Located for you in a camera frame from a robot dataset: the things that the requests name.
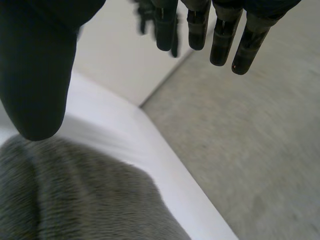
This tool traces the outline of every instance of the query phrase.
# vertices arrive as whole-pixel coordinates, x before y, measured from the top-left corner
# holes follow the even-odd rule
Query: white surface
[[[107,0],[85,26],[77,46],[74,69],[119,96],[140,105],[190,52],[188,10],[179,3],[180,58],[157,49],[149,34],[137,32],[136,5],[129,0]],[[216,20],[211,8],[209,26]]]
[[[16,132],[1,107],[1,144]],[[149,173],[193,240],[237,240],[146,115],[77,73],[72,75],[67,115],[59,134]]]

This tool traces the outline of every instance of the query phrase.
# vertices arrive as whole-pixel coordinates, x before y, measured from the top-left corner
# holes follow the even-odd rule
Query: gray fabric
[[[0,239],[190,239],[145,172],[57,137],[9,139],[0,193]]]

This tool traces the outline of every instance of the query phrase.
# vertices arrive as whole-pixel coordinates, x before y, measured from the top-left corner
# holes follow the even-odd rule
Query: gray floor
[[[319,9],[290,11],[244,76],[241,33],[224,67],[210,37],[143,106],[240,240],[320,240]]]

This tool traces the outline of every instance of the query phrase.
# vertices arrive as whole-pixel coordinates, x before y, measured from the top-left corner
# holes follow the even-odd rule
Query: gray towel
[[[0,239],[190,240],[142,170],[61,138],[21,136],[0,149]]]

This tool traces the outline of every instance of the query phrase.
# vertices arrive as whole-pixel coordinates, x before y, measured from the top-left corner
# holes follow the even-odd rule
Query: white wall
[[[157,49],[152,35],[140,36],[135,5],[129,0],[107,0],[88,22],[78,42],[74,68],[135,105],[140,105],[190,51],[187,8],[178,9],[181,56],[172,58]],[[211,26],[215,21],[211,9]]]

